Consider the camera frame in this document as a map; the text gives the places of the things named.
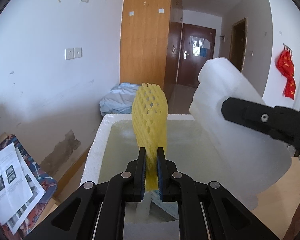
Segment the white foam sheet roll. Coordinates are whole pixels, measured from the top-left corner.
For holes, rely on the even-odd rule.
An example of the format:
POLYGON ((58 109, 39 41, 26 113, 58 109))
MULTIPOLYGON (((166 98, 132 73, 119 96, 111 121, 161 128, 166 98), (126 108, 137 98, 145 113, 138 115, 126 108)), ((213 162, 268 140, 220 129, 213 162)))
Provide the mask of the white foam sheet roll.
POLYGON ((234 185, 228 190, 254 209, 257 195, 289 170, 292 160, 287 146, 263 133, 225 120, 222 103, 230 97, 264 104, 260 94, 228 59, 206 61, 198 81, 190 113, 207 131, 231 172, 234 185))

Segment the yellow foam fruit net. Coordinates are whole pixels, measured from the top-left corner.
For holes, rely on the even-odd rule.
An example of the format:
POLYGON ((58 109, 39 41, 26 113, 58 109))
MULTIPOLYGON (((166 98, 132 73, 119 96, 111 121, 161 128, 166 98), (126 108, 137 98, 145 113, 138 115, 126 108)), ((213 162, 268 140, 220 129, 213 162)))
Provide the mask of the yellow foam fruit net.
POLYGON ((132 123, 139 148, 146 150, 146 191, 158 189, 157 151, 167 149, 168 104, 159 85, 144 83, 132 104, 132 123))

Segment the blue surgical face mask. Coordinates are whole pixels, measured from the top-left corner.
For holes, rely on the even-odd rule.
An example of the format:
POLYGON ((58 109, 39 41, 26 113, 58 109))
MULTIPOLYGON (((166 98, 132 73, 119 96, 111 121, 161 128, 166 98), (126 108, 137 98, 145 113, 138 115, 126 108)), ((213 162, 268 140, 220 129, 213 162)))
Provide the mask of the blue surgical face mask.
POLYGON ((151 201, 156 206, 158 206, 163 211, 165 211, 170 216, 172 216, 173 218, 175 218, 177 220, 179 219, 178 204, 177 204, 177 202, 163 202, 160 199, 159 191, 158 190, 154 190, 154 191, 151 192, 151 201))

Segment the patterned desk cloth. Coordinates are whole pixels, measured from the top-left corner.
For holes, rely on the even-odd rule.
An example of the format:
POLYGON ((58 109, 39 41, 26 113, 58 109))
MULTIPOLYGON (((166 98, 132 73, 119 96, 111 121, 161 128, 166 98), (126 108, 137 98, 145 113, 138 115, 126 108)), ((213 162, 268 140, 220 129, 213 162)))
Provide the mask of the patterned desk cloth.
POLYGON ((49 213, 56 189, 14 134, 0 137, 0 239, 24 239, 49 213))

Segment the red hanging bags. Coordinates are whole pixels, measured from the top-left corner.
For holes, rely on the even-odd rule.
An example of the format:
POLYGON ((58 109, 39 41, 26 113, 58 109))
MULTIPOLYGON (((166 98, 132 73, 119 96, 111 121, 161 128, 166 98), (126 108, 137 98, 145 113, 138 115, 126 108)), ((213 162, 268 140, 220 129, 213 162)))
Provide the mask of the red hanging bags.
POLYGON ((287 82, 283 91, 286 98, 295 99, 296 83, 294 80, 294 63, 288 50, 283 50, 276 62, 277 70, 286 78, 287 82))

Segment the white styrofoam box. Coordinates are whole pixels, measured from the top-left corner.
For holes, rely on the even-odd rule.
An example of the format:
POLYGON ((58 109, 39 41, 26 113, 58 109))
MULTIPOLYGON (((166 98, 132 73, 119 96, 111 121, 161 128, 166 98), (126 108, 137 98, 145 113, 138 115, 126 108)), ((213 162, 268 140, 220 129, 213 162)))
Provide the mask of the white styrofoam box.
MULTIPOLYGON (((165 158, 174 162, 179 172, 204 184, 217 181, 227 190, 234 185, 231 172, 208 133, 191 115, 171 114, 166 124, 165 158)), ((106 115, 89 151, 82 183, 92 181, 100 184, 110 181, 113 176, 125 172, 130 161, 138 158, 139 149, 132 116, 106 115)), ((151 191, 145 189, 141 202, 126 203, 122 239, 180 239, 179 220, 161 208, 150 216, 150 202, 151 191)))

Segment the printed paper sheets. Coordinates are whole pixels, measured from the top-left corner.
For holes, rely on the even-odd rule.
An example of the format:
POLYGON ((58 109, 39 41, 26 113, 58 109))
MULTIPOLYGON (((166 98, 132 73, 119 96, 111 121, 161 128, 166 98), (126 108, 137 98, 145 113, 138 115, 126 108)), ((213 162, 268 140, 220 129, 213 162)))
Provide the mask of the printed paper sheets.
POLYGON ((9 144, 0 151, 0 224, 15 234, 45 190, 27 166, 19 149, 9 144))

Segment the dark brown entrance door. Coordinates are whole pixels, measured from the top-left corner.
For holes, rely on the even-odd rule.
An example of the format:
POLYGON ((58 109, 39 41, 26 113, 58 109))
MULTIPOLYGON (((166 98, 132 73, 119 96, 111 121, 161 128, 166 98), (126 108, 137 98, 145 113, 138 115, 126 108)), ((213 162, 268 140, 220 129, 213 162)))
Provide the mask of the dark brown entrance door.
POLYGON ((215 38, 215 29, 183 24, 177 84, 198 87, 200 70, 207 60, 213 58, 215 38))

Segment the wooden wardrobe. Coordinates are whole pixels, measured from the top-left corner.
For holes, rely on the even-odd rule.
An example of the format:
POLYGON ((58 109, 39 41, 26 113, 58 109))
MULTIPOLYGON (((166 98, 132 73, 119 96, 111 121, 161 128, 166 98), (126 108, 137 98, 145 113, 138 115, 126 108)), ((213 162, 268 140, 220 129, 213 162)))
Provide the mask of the wooden wardrobe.
POLYGON ((123 0, 120 81, 154 83, 170 98, 178 71, 182 0, 123 0))

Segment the side door frame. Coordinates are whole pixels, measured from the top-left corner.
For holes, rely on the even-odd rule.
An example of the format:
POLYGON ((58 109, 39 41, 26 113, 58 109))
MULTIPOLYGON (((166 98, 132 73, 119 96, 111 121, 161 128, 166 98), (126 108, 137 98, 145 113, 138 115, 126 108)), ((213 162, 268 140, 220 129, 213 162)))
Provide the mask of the side door frame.
POLYGON ((243 71, 247 48, 248 19, 244 18, 232 26, 229 61, 240 71, 243 71))

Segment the double wall socket plate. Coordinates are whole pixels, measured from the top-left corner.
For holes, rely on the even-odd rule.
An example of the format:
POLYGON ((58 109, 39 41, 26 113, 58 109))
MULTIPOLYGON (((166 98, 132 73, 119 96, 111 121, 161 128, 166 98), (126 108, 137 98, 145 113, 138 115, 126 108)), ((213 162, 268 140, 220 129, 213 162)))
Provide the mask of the double wall socket plate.
POLYGON ((64 51, 65 60, 72 60, 82 57, 82 48, 67 48, 64 51))

